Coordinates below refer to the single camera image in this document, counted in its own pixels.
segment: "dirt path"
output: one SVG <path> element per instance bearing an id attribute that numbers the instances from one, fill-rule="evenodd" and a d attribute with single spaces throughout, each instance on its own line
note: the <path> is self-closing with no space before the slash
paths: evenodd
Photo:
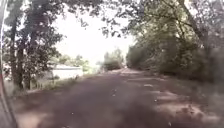
<path id="1" fill-rule="evenodd" d="M 121 70 L 23 96 L 14 107 L 21 128 L 221 128 L 220 113 L 179 84 Z"/>

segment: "branch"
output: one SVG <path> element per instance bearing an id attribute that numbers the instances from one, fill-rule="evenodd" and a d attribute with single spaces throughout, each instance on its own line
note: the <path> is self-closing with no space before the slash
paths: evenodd
<path id="1" fill-rule="evenodd" d="M 150 13 L 149 15 L 151 15 L 151 16 L 155 16 L 155 17 L 164 17 L 164 18 L 168 18 L 168 19 L 171 19 L 171 20 L 176 20 L 176 21 L 178 21 L 178 22 L 180 22 L 180 23 L 182 23 L 182 24 L 184 24 L 184 25 L 187 25 L 187 26 L 189 26 L 189 27 L 192 27 L 191 24 L 186 23 L 186 22 L 184 22 L 184 21 L 181 21 L 181 20 L 179 20 L 179 19 L 176 18 L 176 17 L 171 17 L 171 16 L 167 16 L 167 15 L 161 15 L 161 14 L 154 14 L 154 13 Z"/>

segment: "bush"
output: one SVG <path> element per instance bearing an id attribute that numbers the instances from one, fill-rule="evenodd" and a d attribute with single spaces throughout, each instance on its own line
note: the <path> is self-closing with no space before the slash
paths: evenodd
<path id="1" fill-rule="evenodd" d="M 103 67 L 105 70 L 115 70 L 122 68 L 121 64 L 116 60 L 104 62 Z"/>

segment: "tree trunk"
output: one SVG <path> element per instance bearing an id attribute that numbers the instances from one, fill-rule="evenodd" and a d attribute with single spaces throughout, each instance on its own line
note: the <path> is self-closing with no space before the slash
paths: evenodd
<path id="1" fill-rule="evenodd" d="M 30 82 L 31 82 L 31 75 L 30 75 L 30 71 L 27 70 L 24 77 L 24 85 L 27 90 L 31 89 Z"/>
<path id="2" fill-rule="evenodd" d="M 11 74 L 14 84 L 18 89 L 22 89 L 22 85 L 18 79 L 18 72 L 16 67 L 16 57 L 15 57 L 15 36 L 17 31 L 17 17 L 14 21 L 12 21 L 11 35 L 10 35 L 10 66 L 11 66 Z"/>
<path id="3" fill-rule="evenodd" d="M 24 50 L 23 50 L 23 44 L 19 46 L 19 50 L 17 53 L 17 79 L 18 79 L 18 85 L 21 89 L 23 89 L 23 58 L 24 58 Z"/>

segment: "vegetation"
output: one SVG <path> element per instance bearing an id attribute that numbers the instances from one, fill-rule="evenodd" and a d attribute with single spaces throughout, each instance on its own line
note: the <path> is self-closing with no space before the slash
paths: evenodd
<path id="1" fill-rule="evenodd" d="M 224 13 L 220 2 L 191 1 L 194 15 L 182 0 L 142 1 L 130 6 L 136 13 L 126 15 L 133 17 L 129 30 L 136 44 L 129 49 L 128 66 L 191 79 L 223 79 Z"/>
<path id="2" fill-rule="evenodd" d="M 114 50 L 112 53 L 106 53 L 104 55 L 104 62 L 102 68 L 104 70 L 115 70 L 123 67 L 123 56 L 120 49 Z"/>
<path id="3" fill-rule="evenodd" d="M 65 64 L 68 66 L 82 67 L 84 72 L 90 70 L 89 61 L 85 60 L 81 55 L 77 55 L 75 58 L 71 58 L 67 55 L 59 56 L 52 59 L 53 63 Z"/>
<path id="4" fill-rule="evenodd" d="M 57 15 L 64 14 L 65 6 L 75 15 L 89 12 L 91 16 L 102 16 L 108 25 L 102 28 L 103 34 L 118 37 L 121 32 L 132 34 L 136 44 L 130 47 L 127 55 L 131 68 L 200 80 L 223 77 L 224 72 L 220 69 L 224 13 L 220 0 L 187 3 L 184 0 L 10 0 L 8 5 L 10 13 L 6 19 L 8 29 L 4 36 L 3 59 L 10 66 L 5 71 L 11 74 L 19 89 L 29 89 L 30 81 L 49 70 L 51 58 L 59 55 L 55 44 L 63 36 L 52 23 Z M 117 13 L 108 17 L 105 8 Z M 121 32 L 114 27 L 120 25 L 117 22 L 120 18 L 129 20 Z M 120 68 L 123 59 L 110 56 L 105 55 L 104 67 L 108 70 Z M 88 62 L 81 56 L 67 59 L 70 58 L 61 58 L 60 63 L 84 65 L 87 70 Z"/>

